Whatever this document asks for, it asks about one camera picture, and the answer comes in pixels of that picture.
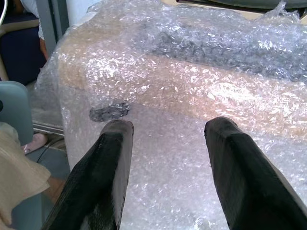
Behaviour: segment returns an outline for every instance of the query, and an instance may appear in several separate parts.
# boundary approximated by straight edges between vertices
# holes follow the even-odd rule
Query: metal bar
[[[58,36],[57,39],[60,40],[69,27],[67,4],[63,0],[51,0],[51,2]]]
[[[47,52],[49,55],[54,51],[58,36],[50,0],[36,0],[39,20],[43,29]]]
[[[52,127],[52,126],[41,125],[38,123],[33,123],[33,129],[35,132],[57,134],[59,136],[64,136],[63,129],[58,128],[58,127]]]

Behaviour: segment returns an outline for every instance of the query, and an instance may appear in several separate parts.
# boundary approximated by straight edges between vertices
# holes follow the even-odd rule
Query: black plastic part
[[[76,164],[42,230],[118,230],[132,156],[133,125],[114,120]]]
[[[215,2],[221,5],[235,6],[240,8],[250,8],[250,9],[274,9],[280,0],[194,0],[199,3],[210,3]],[[297,9],[307,7],[307,0],[286,0],[287,9]]]
[[[104,122],[126,116],[130,110],[128,103],[110,105],[106,108],[90,110],[90,119],[94,122]]]
[[[306,230],[307,208],[253,139],[230,119],[207,122],[217,194],[231,230]]]

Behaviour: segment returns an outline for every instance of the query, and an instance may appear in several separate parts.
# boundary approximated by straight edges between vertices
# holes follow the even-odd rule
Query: beige cloth
[[[0,124],[0,229],[12,223],[12,209],[23,200],[49,187],[50,172],[30,161],[18,142],[17,132]]]

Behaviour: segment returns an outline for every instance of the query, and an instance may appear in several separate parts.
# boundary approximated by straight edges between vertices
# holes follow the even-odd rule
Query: foot
[[[24,150],[25,154],[29,154],[41,147],[43,147],[47,143],[47,136],[41,133],[36,133],[33,135],[33,139],[30,143],[22,146],[21,148]]]

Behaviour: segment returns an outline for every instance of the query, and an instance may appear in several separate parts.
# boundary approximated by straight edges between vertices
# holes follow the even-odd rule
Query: floor
[[[48,143],[54,143],[61,137],[48,135],[48,138]],[[60,186],[70,173],[63,140],[49,148],[42,147],[28,154],[27,157],[33,161],[37,161],[41,157],[39,163],[51,172],[53,187]],[[12,227],[16,230],[40,230],[53,205],[54,203],[47,197],[46,193],[35,195],[23,201],[12,212]]]

